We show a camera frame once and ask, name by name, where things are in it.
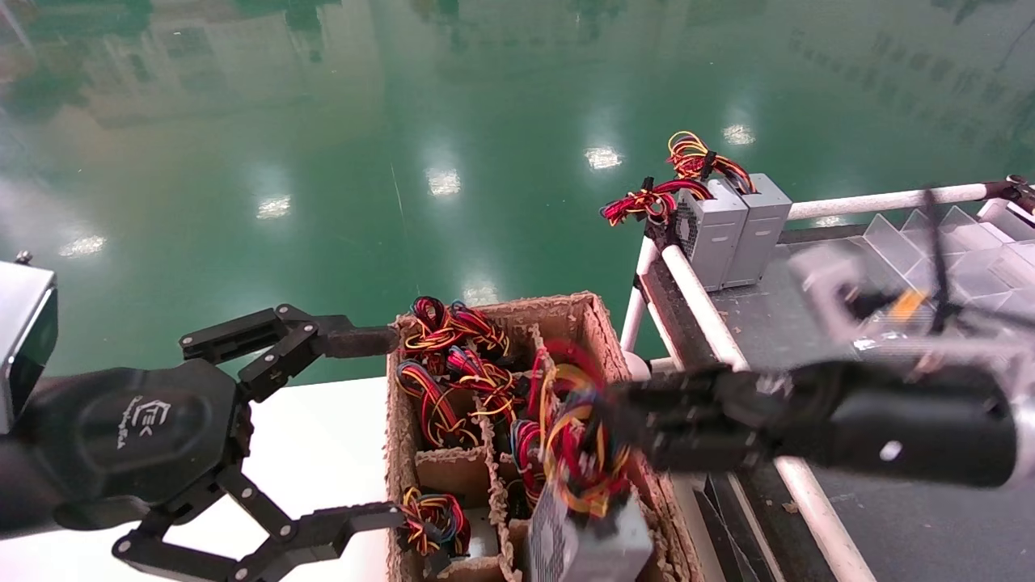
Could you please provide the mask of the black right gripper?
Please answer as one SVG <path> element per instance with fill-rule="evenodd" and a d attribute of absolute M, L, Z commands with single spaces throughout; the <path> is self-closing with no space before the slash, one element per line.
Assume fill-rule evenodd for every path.
<path fill-rule="evenodd" d="M 651 373 L 607 387 L 607 419 L 718 414 L 772 421 L 772 443 L 724 421 L 651 427 L 640 456 L 666 473 L 730 472 L 776 457 L 873 478 L 1004 487 L 1019 464 L 1007 395 L 986 369 L 946 367 L 917 378 L 877 362 L 823 361 L 786 375 L 788 397 L 760 390 L 749 369 Z"/>

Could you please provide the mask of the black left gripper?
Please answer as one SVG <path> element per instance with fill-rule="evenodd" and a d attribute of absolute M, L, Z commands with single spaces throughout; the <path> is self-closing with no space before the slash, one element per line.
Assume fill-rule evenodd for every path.
<path fill-rule="evenodd" d="M 392 353 L 398 329 L 356 327 L 344 314 L 280 303 L 189 332 L 179 346 L 186 362 L 171 369 L 41 380 L 23 410 L 26 534 L 141 520 L 113 545 L 125 566 L 174 581 L 280 581 L 295 568 L 341 559 L 356 534 L 403 526 L 392 502 L 291 519 L 233 466 L 247 456 L 245 401 L 266 401 L 321 357 Z M 252 353 L 258 356 L 237 384 L 214 367 Z M 266 531 L 258 549 L 230 559 L 165 542 L 178 519 L 225 495 Z"/>

